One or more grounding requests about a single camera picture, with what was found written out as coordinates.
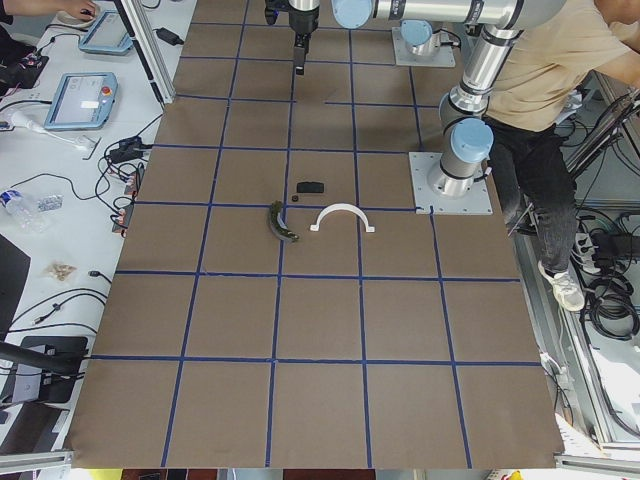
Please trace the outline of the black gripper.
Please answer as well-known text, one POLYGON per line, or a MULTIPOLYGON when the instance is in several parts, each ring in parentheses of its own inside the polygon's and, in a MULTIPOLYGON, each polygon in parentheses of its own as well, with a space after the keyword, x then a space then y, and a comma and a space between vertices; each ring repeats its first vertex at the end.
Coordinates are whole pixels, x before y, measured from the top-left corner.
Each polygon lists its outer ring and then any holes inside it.
POLYGON ((293 64, 296 75, 303 75, 305 71, 306 49, 313 32, 318 28, 319 9, 289 11, 289 26, 295 33, 293 64))

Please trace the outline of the second person hand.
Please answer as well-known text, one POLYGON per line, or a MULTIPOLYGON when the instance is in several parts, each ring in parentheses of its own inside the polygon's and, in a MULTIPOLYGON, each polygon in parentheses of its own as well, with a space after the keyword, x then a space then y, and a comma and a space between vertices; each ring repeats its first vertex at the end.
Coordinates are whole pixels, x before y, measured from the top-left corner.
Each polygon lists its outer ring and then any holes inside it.
POLYGON ((59 0, 56 9, 71 17, 87 22, 96 14, 97 5, 91 0, 59 0))

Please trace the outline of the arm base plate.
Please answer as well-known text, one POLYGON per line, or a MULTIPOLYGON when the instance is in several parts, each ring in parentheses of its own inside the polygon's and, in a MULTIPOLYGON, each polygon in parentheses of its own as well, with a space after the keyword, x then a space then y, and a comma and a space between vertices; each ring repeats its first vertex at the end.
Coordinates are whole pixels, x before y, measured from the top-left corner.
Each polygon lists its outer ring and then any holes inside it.
POLYGON ((448 34, 436 33, 425 44, 414 46, 404 39, 399 27, 393 27, 391 32, 396 65, 430 68, 456 66, 454 47, 448 34))
POLYGON ((480 163, 466 179, 448 177, 439 152, 410 152, 409 163, 416 214, 492 215, 493 208, 480 163))

